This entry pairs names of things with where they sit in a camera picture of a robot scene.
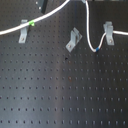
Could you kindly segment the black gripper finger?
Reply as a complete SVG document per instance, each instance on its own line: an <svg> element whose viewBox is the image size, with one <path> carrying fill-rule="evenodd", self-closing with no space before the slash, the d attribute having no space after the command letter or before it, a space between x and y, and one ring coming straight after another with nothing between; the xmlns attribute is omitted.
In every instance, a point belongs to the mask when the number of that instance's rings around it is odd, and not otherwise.
<svg viewBox="0 0 128 128"><path fill-rule="evenodd" d="M37 0L38 9L45 13L48 0Z"/></svg>

